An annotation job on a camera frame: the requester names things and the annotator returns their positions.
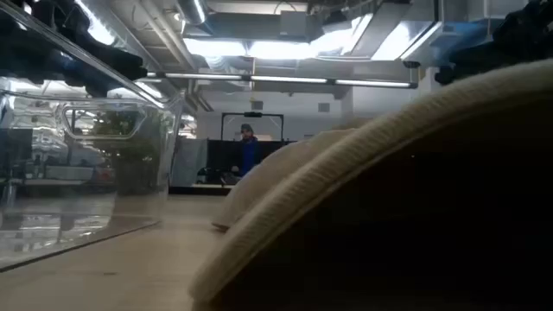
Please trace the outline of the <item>clear plastic bin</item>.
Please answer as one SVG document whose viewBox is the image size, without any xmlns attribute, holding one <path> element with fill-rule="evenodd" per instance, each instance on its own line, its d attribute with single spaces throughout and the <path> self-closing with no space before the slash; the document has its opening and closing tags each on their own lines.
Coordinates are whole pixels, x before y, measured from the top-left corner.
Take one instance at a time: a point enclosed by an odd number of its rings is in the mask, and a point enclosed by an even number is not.
<svg viewBox="0 0 553 311">
<path fill-rule="evenodd" d="M 0 77 L 0 272 L 157 223 L 185 99 Z"/>
</svg>

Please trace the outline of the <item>grey panel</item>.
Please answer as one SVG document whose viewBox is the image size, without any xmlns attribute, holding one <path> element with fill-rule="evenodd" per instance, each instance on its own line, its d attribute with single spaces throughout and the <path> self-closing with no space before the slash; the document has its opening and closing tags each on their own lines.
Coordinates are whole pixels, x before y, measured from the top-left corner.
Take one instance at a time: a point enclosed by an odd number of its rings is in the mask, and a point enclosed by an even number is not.
<svg viewBox="0 0 553 311">
<path fill-rule="evenodd" d="M 198 172 L 207 165 L 207 140 L 180 137 L 171 168 L 171 187 L 191 187 Z"/>
</svg>

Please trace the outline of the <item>long ceiling light fixture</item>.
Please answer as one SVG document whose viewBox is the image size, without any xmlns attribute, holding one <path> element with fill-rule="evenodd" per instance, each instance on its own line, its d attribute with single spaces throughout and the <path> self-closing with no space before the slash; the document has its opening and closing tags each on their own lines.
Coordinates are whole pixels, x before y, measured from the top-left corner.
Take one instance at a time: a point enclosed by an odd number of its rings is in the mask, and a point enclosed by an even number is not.
<svg viewBox="0 0 553 311">
<path fill-rule="evenodd" d="M 215 81 L 243 81 L 243 82 L 270 82 L 270 83 L 297 83 L 327 86 L 359 86 L 377 88 L 415 89 L 415 82 L 367 80 L 367 79 L 331 79 L 307 78 L 290 76 L 270 76 L 256 74 L 218 74 L 218 73 L 147 73 L 147 79 L 199 79 Z"/>
</svg>

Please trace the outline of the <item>beige baseball cap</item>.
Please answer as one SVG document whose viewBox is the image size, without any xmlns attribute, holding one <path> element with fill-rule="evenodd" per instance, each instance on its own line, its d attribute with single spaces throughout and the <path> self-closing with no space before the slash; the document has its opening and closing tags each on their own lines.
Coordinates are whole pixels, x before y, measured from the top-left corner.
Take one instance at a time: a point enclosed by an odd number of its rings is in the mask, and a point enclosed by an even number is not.
<svg viewBox="0 0 553 311">
<path fill-rule="evenodd" d="M 233 225 L 189 294 L 194 311 L 553 311 L 553 59 L 358 128 Z"/>
<path fill-rule="evenodd" d="M 355 128 L 323 131 L 273 152 L 232 188 L 222 203 L 221 212 L 212 220 L 212 225 L 226 232 L 273 187 L 354 131 Z"/>
</svg>

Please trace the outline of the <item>person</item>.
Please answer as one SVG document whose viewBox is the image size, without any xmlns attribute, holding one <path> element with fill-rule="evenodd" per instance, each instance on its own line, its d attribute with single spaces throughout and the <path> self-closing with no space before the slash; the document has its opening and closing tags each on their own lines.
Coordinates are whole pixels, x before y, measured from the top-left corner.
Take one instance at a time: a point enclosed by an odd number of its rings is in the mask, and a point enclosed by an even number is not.
<svg viewBox="0 0 553 311">
<path fill-rule="evenodd" d="M 251 125 L 242 124 L 240 133 L 239 149 L 232 158 L 231 172 L 243 177 L 261 162 L 261 155 L 258 151 L 258 139 Z"/>
</svg>

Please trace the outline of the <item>black partition panel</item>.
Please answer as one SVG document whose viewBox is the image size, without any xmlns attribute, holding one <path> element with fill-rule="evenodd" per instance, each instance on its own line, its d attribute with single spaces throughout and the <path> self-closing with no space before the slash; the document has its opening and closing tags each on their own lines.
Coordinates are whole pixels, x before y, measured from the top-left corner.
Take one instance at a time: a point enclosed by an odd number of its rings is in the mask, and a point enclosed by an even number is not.
<svg viewBox="0 0 553 311">
<path fill-rule="evenodd" d="M 291 144 L 283 142 L 258 141 L 261 161 L 279 149 Z M 209 140 L 207 146 L 207 165 L 198 172 L 197 181 L 212 185 L 236 185 L 243 177 L 231 172 L 232 158 L 239 149 L 239 141 Z"/>
</svg>

